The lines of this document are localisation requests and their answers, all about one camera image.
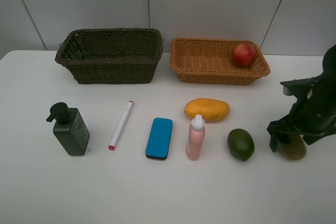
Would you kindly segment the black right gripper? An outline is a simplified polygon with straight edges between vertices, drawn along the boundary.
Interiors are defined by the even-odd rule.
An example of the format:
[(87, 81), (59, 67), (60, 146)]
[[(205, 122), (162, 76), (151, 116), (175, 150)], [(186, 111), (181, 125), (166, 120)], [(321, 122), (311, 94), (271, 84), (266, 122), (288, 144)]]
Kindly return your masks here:
[[(303, 140), (311, 145), (318, 140), (335, 135), (335, 78), (312, 78), (314, 85), (307, 95), (297, 98), (290, 111), (291, 123), (302, 131)], [(286, 127), (283, 121), (272, 121), (267, 127), (269, 147), (278, 152), (289, 144), (289, 137), (279, 132)]]

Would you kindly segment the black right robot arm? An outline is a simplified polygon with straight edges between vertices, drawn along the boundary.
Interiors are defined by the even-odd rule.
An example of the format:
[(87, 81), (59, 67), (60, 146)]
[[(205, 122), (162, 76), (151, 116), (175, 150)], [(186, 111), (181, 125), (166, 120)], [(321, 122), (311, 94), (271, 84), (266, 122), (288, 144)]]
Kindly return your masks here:
[(283, 94), (296, 97), (289, 114), (267, 127), (275, 153), (290, 144), (290, 135), (302, 136), (307, 145), (335, 135), (335, 46), (324, 55), (317, 77), (283, 81)]

